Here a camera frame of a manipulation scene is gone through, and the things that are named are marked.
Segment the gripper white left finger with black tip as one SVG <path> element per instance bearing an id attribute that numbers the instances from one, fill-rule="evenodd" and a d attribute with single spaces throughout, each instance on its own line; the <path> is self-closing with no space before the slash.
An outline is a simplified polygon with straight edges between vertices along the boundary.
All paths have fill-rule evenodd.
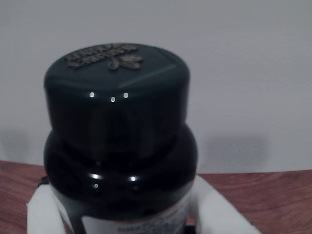
<path id="1" fill-rule="evenodd" d="M 63 205 L 54 196 L 49 180 L 43 177 L 27 203 L 28 234 L 72 234 Z"/>

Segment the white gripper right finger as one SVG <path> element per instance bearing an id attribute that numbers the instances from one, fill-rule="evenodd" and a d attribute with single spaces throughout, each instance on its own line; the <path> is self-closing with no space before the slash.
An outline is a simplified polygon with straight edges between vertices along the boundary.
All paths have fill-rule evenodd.
<path id="1" fill-rule="evenodd" d="M 192 187 L 189 209 L 197 234 L 261 233 L 232 203 L 198 175 Z"/>

